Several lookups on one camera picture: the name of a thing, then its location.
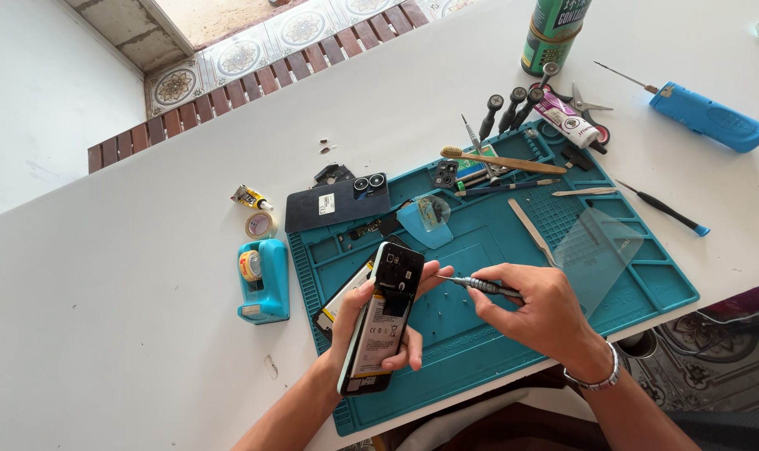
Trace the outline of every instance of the blue soldering iron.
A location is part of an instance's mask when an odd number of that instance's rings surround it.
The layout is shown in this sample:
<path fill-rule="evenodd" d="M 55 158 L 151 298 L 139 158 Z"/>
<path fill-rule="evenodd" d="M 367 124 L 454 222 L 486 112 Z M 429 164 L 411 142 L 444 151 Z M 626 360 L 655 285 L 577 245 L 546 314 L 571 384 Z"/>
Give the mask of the blue soldering iron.
<path fill-rule="evenodd" d="M 615 71 L 605 64 L 597 64 L 655 94 L 650 106 L 684 124 L 693 132 L 716 139 L 736 152 L 746 153 L 759 146 L 759 121 L 717 104 L 675 82 L 667 82 L 658 89 Z"/>

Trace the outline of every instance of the camera lens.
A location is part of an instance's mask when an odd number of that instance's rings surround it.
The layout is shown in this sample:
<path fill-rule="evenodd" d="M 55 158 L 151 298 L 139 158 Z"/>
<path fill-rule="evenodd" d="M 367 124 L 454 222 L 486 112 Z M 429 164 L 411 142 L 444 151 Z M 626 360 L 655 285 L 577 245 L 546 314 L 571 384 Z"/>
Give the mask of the camera lens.
<path fill-rule="evenodd" d="M 365 188 L 368 188 L 368 179 L 365 177 L 361 177 L 359 179 L 356 179 L 354 181 L 354 189 L 358 191 L 362 191 Z"/>
<path fill-rule="evenodd" d="M 369 180 L 369 183 L 371 183 L 371 186 L 374 188 L 380 186 L 382 183 L 385 182 L 385 178 L 382 174 L 374 174 L 371 176 L 371 179 Z"/>

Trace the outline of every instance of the scissors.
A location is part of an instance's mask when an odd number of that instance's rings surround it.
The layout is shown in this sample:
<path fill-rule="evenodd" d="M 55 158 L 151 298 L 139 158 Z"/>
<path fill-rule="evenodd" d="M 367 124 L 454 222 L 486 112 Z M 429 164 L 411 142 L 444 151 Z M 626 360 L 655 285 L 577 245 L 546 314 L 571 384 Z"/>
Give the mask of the scissors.
<path fill-rule="evenodd" d="M 608 141 L 610 141 L 610 130 L 608 130 L 608 128 L 604 125 L 599 124 L 591 119 L 591 112 L 589 110 L 613 110 L 614 108 L 585 103 L 582 99 L 582 95 L 580 94 L 580 88 L 577 87 L 577 84 L 574 81 L 572 82 L 572 94 L 574 95 L 574 98 L 571 100 L 571 102 L 569 102 L 569 104 L 574 107 L 575 111 L 580 112 L 580 116 L 582 116 L 586 122 L 593 125 L 597 128 L 597 130 L 599 130 L 599 137 L 597 138 L 599 144 L 608 144 Z"/>
<path fill-rule="evenodd" d="M 569 96 L 563 96 L 561 94 L 558 94 L 549 84 L 546 84 L 544 86 L 544 91 L 550 91 L 554 94 L 555 97 L 561 100 L 561 102 L 565 104 L 569 104 L 574 108 L 575 111 L 580 113 L 580 116 L 585 119 L 586 122 L 593 125 L 594 127 L 599 130 L 599 137 L 597 138 L 597 141 L 599 141 L 599 144 L 605 145 L 608 144 L 608 141 L 610 141 L 610 130 L 608 130 L 607 127 L 605 127 L 602 124 L 597 123 L 595 120 L 591 119 L 591 113 L 588 110 L 613 110 L 614 108 L 608 108 L 603 107 L 601 105 L 595 105 L 595 104 L 587 104 L 582 99 L 582 95 L 580 94 L 580 89 L 577 88 L 577 85 L 575 82 L 572 82 L 572 95 L 573 97 Z"/>

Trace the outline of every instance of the blue silicone repair mat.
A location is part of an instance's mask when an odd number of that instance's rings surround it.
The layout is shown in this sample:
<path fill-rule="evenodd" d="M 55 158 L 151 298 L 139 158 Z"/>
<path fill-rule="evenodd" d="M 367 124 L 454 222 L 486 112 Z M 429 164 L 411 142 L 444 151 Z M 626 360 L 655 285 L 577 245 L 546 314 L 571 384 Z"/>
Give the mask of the blue silicone repair mat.
<path fill-rule="evenodd" d="M 570 145 L 543 120 L 527 123 L 518 132 L 491 138 L 484 144 L 492 144 L 500 157 L 557 166 L 565 165 L 561 150 Z M 593 160 L 585 150 L 581 152 Z M 518 201 L 553 250 L 583 210 L 593 206 L 644 237 L 635 258 L 589 318 L 594 330 L 605 336 L 699 298 L 695 288 L 620 193 L 551 195 L 554 191 L 614 186 L 598 166 L 589 171 L 575 166 L 563 176 L 514 171 L 504 177 L 503 183 L 536 178 L 562 180 L 532 189 L 457 198 L 456 189 L 433 188 L 432 174 L 437 161 L 440 159 L 389 181 L 392 205 L 430 193 L 446 200 L 452 208 L 448 226 L 454 240 L 438 249 L 426 248 L 404 229 L 396 232 L 412 249 L 423 253 L 426 260 L 437 259 L 442 266 L 453 265 L 459 276 L 468 276 L 482 267 L 504 261 L 546 266 L 544 254 L 536 248 L 508 205 L 508 199 Z M 357 240 L 350 239 L 347 233 L 386 215 L 288 236 L 308 316 L 317 312 L 322 302 L 376 252 L 382 241 L 379 231 L 365 233 Z M 515 307 L 500 296 L 492 298 L 497 298 L 494 302 L 509 310 Z M 415 302 L 409 325 L 424 336 L 423 367 L 417 372 L 409 367 L 395 372 L 385 392 L 350 397 L 341 402 L 334 410 L 340 435 L 377 425 L 545 359 L 479 319 L 465 289 L 454 283 L 441 284 Z M 312 323 L 310 326 L 320 354 L 329 347 L 329 341 Z"/>

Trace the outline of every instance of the cable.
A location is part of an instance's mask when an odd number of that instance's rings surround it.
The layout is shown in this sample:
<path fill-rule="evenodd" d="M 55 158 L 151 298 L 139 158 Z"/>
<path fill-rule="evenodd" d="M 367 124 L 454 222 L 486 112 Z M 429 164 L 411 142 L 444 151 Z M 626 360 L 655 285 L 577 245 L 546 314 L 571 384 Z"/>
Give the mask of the cable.
<path fill-rule="evenodd" d="M 744 321 L 745 319 L 755 318 L 756 316 L 758 316 L 758 315 L 759 315 L 759 312 L 755 312 L 755 313 L 753 313 L 753 314 L 751 314 L 751 315 L 749 315 L 749 316 L 744 316 L 743 318 L 734 318 L 734 319 L 729 319 L 729 320 L 727 320 L 727 321 L 717 321 L 716 319 L 713 319 L 712 317 L 708 316 L 708 315 L 707 315 L 707 314 L 705 314 L 705 313 L 702 313 L 702 312 L 699 312 L 699 311 L 697 311 L 697 312 L 695 312 L 695 313 L 696 313 L 696 314 L 699 314 L 699 315 L 701 315 L 701 316 L 704 316 L 705 318 L 708 318 L 709 320 L 711 320 L 711 321 L 713 321 L 714 323 L 717 323 L 717 324 L 730 324 L 730 323 L 735 323 L 736 321 Z"/>
<path fill-rule="evenodd" d="M 719 340 L 716 340 L 714 343 L 711 343 L 711 344 L 709 344 L 709 345 L 705 346 L 704 348 L 702 348 L 702 349 L 700 349 L 699 351 L 696 351 L 696 352 L 694 352 L 694 351 L 689 351 L 689 350 L 687 350 L 687 349 L 682 349 L 682 348 L 681 348 L 681 347 L 679 347 L 678 345 L 676 345 L 676 344 L 672 343 L 671 341 L 669 341 L 669 339 L 667 339 L 666 337 L 664 337 L 664 336 L 663 336 L 663 333 L 661 333 L 661 331 L 660 331 L 660 330 L 657 328 L 657 326 L 653 327 L 653 328 L 652 328 L 652 330 L 653 330 L 653 332 L 655 332 L 655 335 L 656 335 L 656 336 L 657 336 L 659 339 L 663 340 L 663 342 L 664 342 L 664 343 L 666 343 L 666 344 L 668 344 L 670 347 L 674 348 L 674 349 L 675 349 L 675 351 L 677 351 L 677 352 L 680 352 L 680 353 L 682 353 L 683 355 L 686 355 L 686 356 L 692 357 L 692 356 L 695 356 L 695 355 L 703 355 L 703 353 L 704 353 L 705 351 L 708 351 L 709 349 L 713 348 L 714 346 L 718 345 L 719 343 L 722 343 L 722 342 L 724 342 L 725 340 L 727 340 L 728 338 L 730 338 L 730 335 L 728 334 L 728 332 L 737 332 L 737 331 L 740 331 L 740 330 L 743 330 L 743 329 L 747 329 L 748 327 L 753 327 L 753 326 L 755 326 L 756 324 L 759 324 L 759 318 L 758 318 L 758 320 L 757 320 L 757 321 L 751 321 L 750 323 L 744 324 L 744 325 L 743 325 L 743 326 L 741 326 L 741 327 L 736 327 L 736 328 L 734 328 L 734 329 L 725 329 L 725 330 L 724 330 L 724 331 L 725 331 L 725 336 L 724 336 L 724 337 L 722 337 L 722 338 L 721 338 L 721 339 L 719 339 Z"/>

